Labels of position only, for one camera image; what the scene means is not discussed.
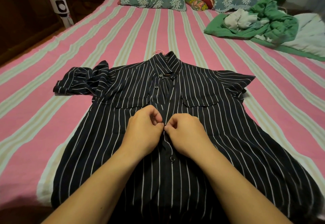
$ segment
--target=shirt sleeve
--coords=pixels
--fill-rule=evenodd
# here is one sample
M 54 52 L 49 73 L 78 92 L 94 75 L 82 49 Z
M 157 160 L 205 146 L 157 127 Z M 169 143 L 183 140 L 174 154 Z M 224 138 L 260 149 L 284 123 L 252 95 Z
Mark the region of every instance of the shirt sleeve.
M 94 95 L 109 87 L 109 66 L 100 62 L 94 69 L 73 67 L 59 80 L 53 91 L 64 95 Z
M 238 74 L 230 70 L 214 71 L 214 74 L 225 89 L 241 102 L 244 100 L 242 95 L 246 92 L 244 88 L 255 79 L 253 75 Z

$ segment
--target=yellow paisley pillow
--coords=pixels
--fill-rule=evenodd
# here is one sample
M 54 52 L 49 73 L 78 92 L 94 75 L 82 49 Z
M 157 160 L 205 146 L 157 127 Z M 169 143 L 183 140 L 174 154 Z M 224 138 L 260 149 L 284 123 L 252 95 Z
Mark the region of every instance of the yellow paisley pillow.
M 192 9 L 197 11 L 204 11 L 208 9 L 208 5 L 202 0 L 185 0 Z

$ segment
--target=mattress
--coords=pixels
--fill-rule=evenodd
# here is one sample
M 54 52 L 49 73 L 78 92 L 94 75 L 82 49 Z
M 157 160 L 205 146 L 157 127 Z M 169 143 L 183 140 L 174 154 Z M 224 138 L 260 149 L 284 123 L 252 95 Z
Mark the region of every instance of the mattress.
M 63 151 L 91 96 L 55 96 L 74 66 L 122 66 L 156 50 L 213 70 L 255 75 L 244 106 L 259 126 L 311 174 L 325 194 L 325 63 L 251 41 L 203 33 L 217 15 L 103 5 L 75 26 L 0 68 L 0 208 L 50 206 Z

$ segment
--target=shirt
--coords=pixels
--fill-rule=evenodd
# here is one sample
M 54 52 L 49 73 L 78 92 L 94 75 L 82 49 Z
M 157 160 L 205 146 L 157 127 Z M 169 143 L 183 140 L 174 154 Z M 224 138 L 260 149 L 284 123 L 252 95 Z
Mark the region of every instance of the shirt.
M 119 148 L 128 119 L 149 104 L 166 124 L 175 113 L 199 118 L 211 143 L 291 221 L 320 212 L 322 197 L 306 170 L 252 120 L 242 105 L 254 76 L 181 62 L 173 52 L 148 61 L 93 70 L 72 68 L 55 93 L 93 95 L 54 179 L 57 208 Z M 136 167 L 110 223 L 228 223 L 201 169 L 179 154 L 163 132 Z

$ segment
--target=person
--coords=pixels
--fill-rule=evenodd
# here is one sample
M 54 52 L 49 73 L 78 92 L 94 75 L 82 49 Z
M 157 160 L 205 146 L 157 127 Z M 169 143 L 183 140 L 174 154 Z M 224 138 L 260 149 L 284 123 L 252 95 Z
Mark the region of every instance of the person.
M 137 111 L 120 148 L 43 224 L 107 223 L 136 165 L 157 146 L 163 130 L 205 173 L 230 223 L 291 223 L 213 146 L 197 117 L 174 114 L 166 126 L 162 121 L 152 105 Z

